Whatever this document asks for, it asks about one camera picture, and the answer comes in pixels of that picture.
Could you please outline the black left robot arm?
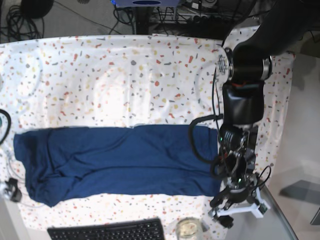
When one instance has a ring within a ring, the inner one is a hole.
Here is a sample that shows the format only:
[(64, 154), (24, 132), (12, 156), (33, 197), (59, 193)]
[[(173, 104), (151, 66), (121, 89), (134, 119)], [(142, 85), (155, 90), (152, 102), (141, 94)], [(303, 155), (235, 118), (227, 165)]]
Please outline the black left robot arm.
[[(212, 212), (224, 216), (233, 204), (249, 200), (262, 208), (258, 191), (264, 184), (254, 173), (253, 138), (257, 122), (264, 115), (264, 85), (271, 76), (272, 56), (281, 54), (296, 41), (319, 17), (317, 0), (278, 0), (260, 27), (234, 49), (225, 48), (228, 66), (219, 66), (227, 73), (222, 86), (223, 113), (194, 119), (188, 138), (195, 156), (211, 165), (215, 179), (224, 180), (226, 187), (210, 202)], [(198, 152), (193, 131), (198, 123), (222, 120), (217, 126), (218, 155), (208, 160)]]

